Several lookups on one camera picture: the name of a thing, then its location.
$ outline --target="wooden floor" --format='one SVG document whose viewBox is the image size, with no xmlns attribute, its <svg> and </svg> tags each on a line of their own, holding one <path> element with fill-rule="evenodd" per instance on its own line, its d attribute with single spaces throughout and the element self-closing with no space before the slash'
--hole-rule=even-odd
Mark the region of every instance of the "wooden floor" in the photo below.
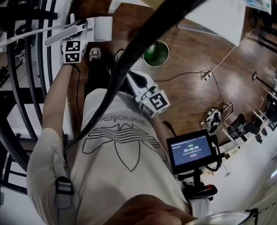
<svg viewBox="0 0 277 225">
<path fill-rule="evenodd" d="M 107 15 L 111 0 L 74 0 L 71 12 L 76 20 L 98 15 Z M 113 16 L 112 41 L 93 46 L 107 48 L 115 54 L 120 48 L 126 48 L 140 26 L 153 14 L 153 10 L 132 4 L 122 4 Z M 246 18 L 242 38 L 252 29 L 252 21 Z M 235 48 L 231 55 L 214 71 L 221 94 L 226 103 L 233 102 L 235 114 L 244 114 L 251 119 L 252 111 L 258 109 L 266 89 L 259 82 L 251 80 L 254 71 L 271 82 L 277 67 L 277 55 L 258 45 L 257 30 Z M 221 37 L 170 29 L 160 40 L 166 42 L 170 49 L 170 58 L 161 67 L 152 68 L 144 65 L 154 80 L 168 79 L 183 72 L 198 72 L 212 69 L 234 47 Z M 81 78 L 79 88 L 79 106 L 83 108 L 83 86 L 87 78 L 88 59 L 80 64 Z M 74 129 L 79 131 L 80 123 L 75 105 L 77 72 L 74 71 L 70 81 L 68 100 L 74 122 Z M 199 130 L 199 123 L 204 120 L 206 112 L 218 108 L 222 99 L 213 78 L 203 82 L 200 74 L 179 76 L 169 82 L 159 83 L 165 91 L 171 106 L 160 115 L 162 120 L 172 123 L 177 134 Z"/>
</svg>

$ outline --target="display screen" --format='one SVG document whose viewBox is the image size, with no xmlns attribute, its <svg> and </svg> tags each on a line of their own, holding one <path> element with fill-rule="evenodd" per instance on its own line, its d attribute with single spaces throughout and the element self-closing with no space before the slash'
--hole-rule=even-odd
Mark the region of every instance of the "display screen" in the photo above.
<svg viewBox="0 0 277 225">
<path fill-rule="evenodd" d="M 206 136 L 171 144 L 175 165 L 181 165 L 211 155 Z"/>
</svg>

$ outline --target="white cable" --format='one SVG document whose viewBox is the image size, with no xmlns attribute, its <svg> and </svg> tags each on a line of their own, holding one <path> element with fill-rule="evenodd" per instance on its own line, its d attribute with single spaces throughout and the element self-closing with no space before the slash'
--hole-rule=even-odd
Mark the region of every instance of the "white cable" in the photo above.
<svg viewBox="0 0 277 225">
<path fill-rule="evenodd" d="M 239 46 L 239 45 L 250 35 L 250 33 L 251 33 L 252 31 L 254 31 L 255 29 L 257 29 L 257 28 L 254 28 L 254 29 L 250 30 L 249 33 L 246 35 L 246 37 L 245 37 L 244 39 L 241 40 L 241 42 L 238 44 L 238 46 Z M 236 48 L 236 47 L 238 47 L 238 46 L 233 47 L 233 48 L 228 52 L 228 54 L 223 58 L 223 60 L 222 60 L 219 64 L 217 64 L 213 69 L 211 69 L 210 72 L 213 72 L 213 70 L 216 69 L 216 68 L 226 59 L 226 57 L 229 56 L 229 54 L 234 50 L 234 48 Z"/>
<path fill-rule="evenodd" d="M 13 43 L 13 42 L 15 42 L 15 41 L 17 41 L 21 38 L 25 38 L 27 36 L 31 36 L 31 35 L 34 35 L 34 34 L 37 34 L 37 33 L 40 33 L 40 32 L 49 31 L 49 30 L 53 30 L 53 29 L 66 28 L 68 26 L 70 26 L 70 24 L 61 25 L 61 26 L 54 26 L 54 27 L 49 27 L 49 28 L 42 28 L 42 29 L 26 32 L 26 33 L 23 33 L 21 35 L 10 37 L 6 41 L 0 42 L 0 47 L 6 46 L 10 43 Z"/>
</svg>

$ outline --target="green trash can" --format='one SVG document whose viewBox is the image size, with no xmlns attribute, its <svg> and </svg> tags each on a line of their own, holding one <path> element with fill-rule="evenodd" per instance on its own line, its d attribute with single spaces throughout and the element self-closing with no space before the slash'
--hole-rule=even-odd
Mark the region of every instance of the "green trash can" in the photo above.
<svg viewBox="0 0 277 225">
<path fill-rule="evenodd" d="M 144 54 L 143 60 L 151 67 L 159 67 L 166 63 L 170 56 L 168 46 L 163 41 L 156 41 Z"/>
</svg>

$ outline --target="white wall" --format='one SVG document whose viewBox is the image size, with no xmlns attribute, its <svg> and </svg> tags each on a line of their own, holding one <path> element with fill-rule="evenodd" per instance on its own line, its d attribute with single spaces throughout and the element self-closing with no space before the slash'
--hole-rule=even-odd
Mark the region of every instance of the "white wall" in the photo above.
<svg viewBox="0 0 277 225">
<path fill-rule="evenodd" d="M 218 189 L 211 202 L 212 213 L 244 210 L 252 202 L 271 170 L 277 151 L 277 128 L 274 132 L 267 128 L 267 132 L 262 144 L 254 139 L 224 162 L 231 173 L 228 177 L 223 166 L 214 176 L 204 176 L 205 184 L 213 184 Z"/>
</svg>

